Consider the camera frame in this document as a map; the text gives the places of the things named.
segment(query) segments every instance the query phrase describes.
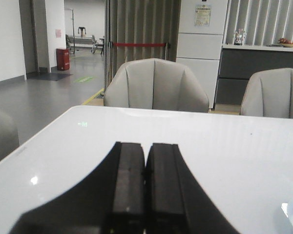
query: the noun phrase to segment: doorway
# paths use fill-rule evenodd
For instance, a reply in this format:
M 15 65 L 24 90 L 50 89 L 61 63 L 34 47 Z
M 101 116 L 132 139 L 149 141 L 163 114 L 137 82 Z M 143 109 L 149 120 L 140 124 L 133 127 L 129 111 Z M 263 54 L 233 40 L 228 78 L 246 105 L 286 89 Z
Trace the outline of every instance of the doorway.
M 26 74 L 39 72 L 33 0 L 19 0 Z

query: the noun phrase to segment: red fire extinguisher box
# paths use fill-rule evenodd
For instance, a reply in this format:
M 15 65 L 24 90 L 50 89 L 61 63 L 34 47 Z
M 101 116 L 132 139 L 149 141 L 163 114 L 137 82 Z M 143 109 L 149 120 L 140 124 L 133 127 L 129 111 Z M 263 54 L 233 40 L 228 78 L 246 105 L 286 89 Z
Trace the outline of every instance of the red fire extinguisher box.
M 69 69 L 69 49 L 57 49 L 57 66 L 60 71 Z

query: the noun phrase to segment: vertical slat wall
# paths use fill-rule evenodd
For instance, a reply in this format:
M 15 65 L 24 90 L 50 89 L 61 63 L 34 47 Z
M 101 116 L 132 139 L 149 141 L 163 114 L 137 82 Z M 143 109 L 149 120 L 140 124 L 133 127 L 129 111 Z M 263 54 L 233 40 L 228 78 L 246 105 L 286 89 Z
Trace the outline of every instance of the vertical slat wall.
M 122 43 L 170 43 L 168 59 L 176 60 L 181 0 L 110 0 L 110 41 Z M 113 47 L 110 77 L 127 61 L 163 58 L 162 47 Z
M 224 43 L 244 29 L 246 45 L 268 45 L 279 38 L 293 41 L 293 0 L 231 0 Z

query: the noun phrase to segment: floor mat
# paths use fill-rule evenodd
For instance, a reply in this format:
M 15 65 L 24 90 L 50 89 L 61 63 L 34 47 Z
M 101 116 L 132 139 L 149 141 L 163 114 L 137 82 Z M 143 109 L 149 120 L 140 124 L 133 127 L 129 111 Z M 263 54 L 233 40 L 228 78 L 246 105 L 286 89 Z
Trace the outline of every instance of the floor mat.
M 28 79 L 39 79 L 39 80 L 51 80 L 58 81 L 65 77 L 71 76 L 72 74 L 61 74 L 61 73 L 44 73 L 35 76 L 27 76 Z

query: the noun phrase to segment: yellow floor line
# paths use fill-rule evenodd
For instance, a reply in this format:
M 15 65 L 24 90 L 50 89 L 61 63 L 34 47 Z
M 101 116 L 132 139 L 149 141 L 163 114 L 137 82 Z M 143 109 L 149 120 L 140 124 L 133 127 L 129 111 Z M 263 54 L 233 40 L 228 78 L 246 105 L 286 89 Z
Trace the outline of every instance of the yellow floor line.
M 98 95 L 100 95 L 101 92 L 104 91 L 104 88 L 100 89 L 98 92 L 96 92 L 94 95 L 92 95 L 90 98 L 88 98 L 86 101 L 83 102 L 82 105 L 86 105 L 89 103 L 92 99 L 96 98 Z

